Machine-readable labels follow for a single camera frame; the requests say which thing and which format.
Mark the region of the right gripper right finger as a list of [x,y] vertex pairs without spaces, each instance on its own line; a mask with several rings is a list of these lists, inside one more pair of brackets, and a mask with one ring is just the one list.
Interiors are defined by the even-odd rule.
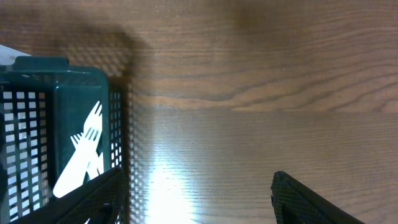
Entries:
[[284,171],[274,173],[271,190],[277,224],[364,224]]

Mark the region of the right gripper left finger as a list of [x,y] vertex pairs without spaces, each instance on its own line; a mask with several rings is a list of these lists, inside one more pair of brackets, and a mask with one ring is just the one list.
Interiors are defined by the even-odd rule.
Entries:
[[112,224],[116,223],[125,198],[125,172],[114,167],[15,223]]

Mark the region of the white plastic fork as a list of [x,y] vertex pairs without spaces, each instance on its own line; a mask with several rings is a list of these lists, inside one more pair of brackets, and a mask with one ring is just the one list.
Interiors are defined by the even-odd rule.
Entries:
[[87,167],[96,152],[103,130],[101,110],[102,104],[97,101],[84,122],[83,132],[71,136],[75,152],[53,188],[57,198],[83,185]]
[[86,153],[86,160],[88,160],[86,172],[90,180],[101,175],[104,172],[104,159],[102,152],[100,154],[96,152],[99,144],[99,138],[96,138],[95,140],[86,140],[86,138],[83,137],[83,133],[80,133],[72,135],[70,139],[72,140],[73,146],[76,150],[88,150]]

